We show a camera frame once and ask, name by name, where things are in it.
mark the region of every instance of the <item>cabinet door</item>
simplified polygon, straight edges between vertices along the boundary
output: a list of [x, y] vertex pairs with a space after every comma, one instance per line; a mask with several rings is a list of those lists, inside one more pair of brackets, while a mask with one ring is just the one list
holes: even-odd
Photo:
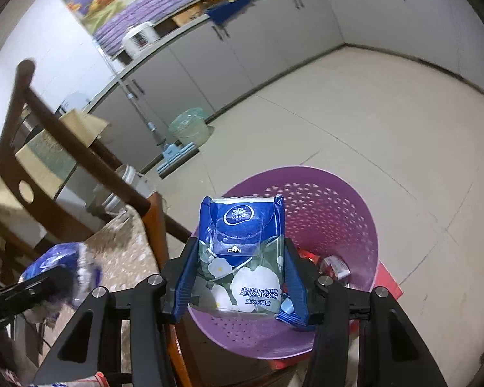
[[235, 52], [253, 86], [261, 85], [289, 67], [255, 5], [249, 5], [226, 22], [220, 32]]
[[299, 0], [308, 58], [342, 45], [341, 29], [328, 0]]
[[344, 42], [372, 48], [387, 48], [382, 0], [328, 0], [341, 28]]
[[124, 163], [140, 170], [161, 153], [147, 126], [119, 87], [91, 113], [111, 123], [112, 141], [107, 147]]
[[133, 90], [145, 98], [149, 109], [167, 126], [190, 108], [201, 107], [208, 116], [214, 113], [169, 48], [154, 55], [128, 79], [133, 82]]
[[448, 0], [396, 0], [387, 6], [392, 50], [458, 73], [457, 36]]
[[484, 90], [484, 24], [467, 0], [449, 0], [459, 38], [459, 74]]
[[235, 53], [211, 22], [181, 36], [169, 48], [215, 110], [253, 88]]
[[312, 56], [298, 0], [256, 0], [256, 6], [276, 39], [289, 65], [297, 65]]

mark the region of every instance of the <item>cable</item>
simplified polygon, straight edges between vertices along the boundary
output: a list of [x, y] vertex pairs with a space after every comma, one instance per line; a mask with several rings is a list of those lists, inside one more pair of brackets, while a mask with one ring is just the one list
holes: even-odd
[[[36, 334], [36, 337], [39, 336], [39, 333], [37, 331], [37, 328], [36, 326], [34, 326], [34, 324], [32, 324], [31, 322], [29, 322], [25, 316], [23, 314], [17, 314], [18, 316], [21, 316], [25, 322], [27, 323], [27, 326], [31, 328], [31, 330]], [[45, 339], [42, 339], [42, 341], [50, 348], [52, 349], [52, 345], [50, 345]]]

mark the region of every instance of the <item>tissue pack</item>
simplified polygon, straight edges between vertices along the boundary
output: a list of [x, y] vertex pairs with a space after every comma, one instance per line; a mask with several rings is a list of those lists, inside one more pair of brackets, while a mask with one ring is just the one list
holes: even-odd
[[281, 195], [204, 198], [192, 306], [217, 316], [278, 314], [284, 218]]

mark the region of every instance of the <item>chair leg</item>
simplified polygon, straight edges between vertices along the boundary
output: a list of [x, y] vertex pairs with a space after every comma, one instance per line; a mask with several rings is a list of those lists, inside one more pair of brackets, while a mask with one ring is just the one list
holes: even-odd
[[202, 387], [199, 367], [190, 347], [184, 323], [168, 326], [167, 350], [179, 387]]
[[5, 285], [14, 284], [14, 275], [12, 269], [12, 263], [14, 262], [14, 248], [7, 243], [4, 249], [4, 258], [2, 259], [2, 268], [0, 270], [0, 280]]
[[161, 205], [161, 195], [156, 192], [149, 196], [151, 206], [142, 217], [146, 228], [148, 243], [151, 246], [159, 270], [163, 269], [166, 261], [169, 260], [169, 249], [166, 245], [165, 215]]
[[113, 170], [118, 169], [123, 164], [122, 161], [108, 150], [108, 148], [97, 138], [91, 143], [90, 150], [102, 158], [104, 163], [110, 166]]
[[176, 220], [169, 217], [165, 214], [165, 230], [171, 236], [175, 237], [182, 243], [186, 243], [188, 238], [192, 235], [190, 230], [184, 228], [181, 224], [179, 224]]

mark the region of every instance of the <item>blue plastic bag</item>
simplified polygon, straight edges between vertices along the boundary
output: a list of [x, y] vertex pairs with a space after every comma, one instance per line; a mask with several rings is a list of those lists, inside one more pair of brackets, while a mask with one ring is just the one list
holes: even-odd
[[206, 197], [191, 304], [210, 314], [274, 316], [283, 288], [283, 197]]
[[44, 319], [55, 323], [63, 304], [77, 309], [84, 298], [96, 288], [101, 281], [101, 269], [96, 265], [93, 255], [84, 243], [57, 244], [31, 263], [22, 273], [19, 281], [25, 281], [37, 276], [55, 266], [64, 266], [70, 269], [74, 278], [73, 289], [70, 295], [57, 294], [49, 301], [25, 312], [31, 323], [40, 323]]

